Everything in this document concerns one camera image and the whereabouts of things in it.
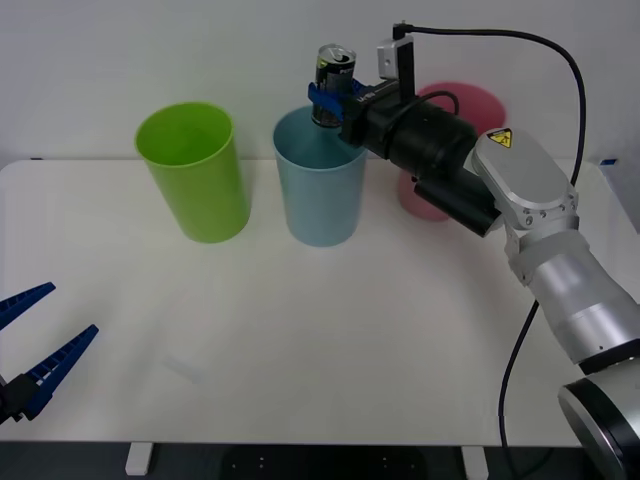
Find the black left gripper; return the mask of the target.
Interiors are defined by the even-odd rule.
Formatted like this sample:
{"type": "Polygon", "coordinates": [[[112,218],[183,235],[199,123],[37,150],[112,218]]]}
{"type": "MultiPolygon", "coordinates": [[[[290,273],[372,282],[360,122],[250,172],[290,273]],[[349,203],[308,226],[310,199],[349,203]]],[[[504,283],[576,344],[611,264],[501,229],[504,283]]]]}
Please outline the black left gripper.
{"type": "MultiPolygon", "coordinates": [[[[47,282],[0,301],[0,330],[56,289],[47,282]]],[[[0,424],[9,418],[20,421],[36,418],[52,399],[61,384],[87,347],[98,334],[90,325],[60,349],[10,382],[0,385],[0,424]]]]}

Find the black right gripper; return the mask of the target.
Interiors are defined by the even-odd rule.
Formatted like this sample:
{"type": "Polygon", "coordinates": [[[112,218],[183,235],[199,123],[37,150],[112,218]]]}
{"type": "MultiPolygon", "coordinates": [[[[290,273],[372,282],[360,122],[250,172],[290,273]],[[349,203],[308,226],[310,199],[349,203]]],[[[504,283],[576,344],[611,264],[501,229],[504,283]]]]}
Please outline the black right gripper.
{"type": "Polygon", "coordinates": [[[308,85],[313,122],[342,122],[340,139],[352,147],[363,147],[377,156],[387,156],[391,129],[400,112],[417,99],[404,91],[398,80],[367,86],[353,78],[336,91],[308,85]]]}

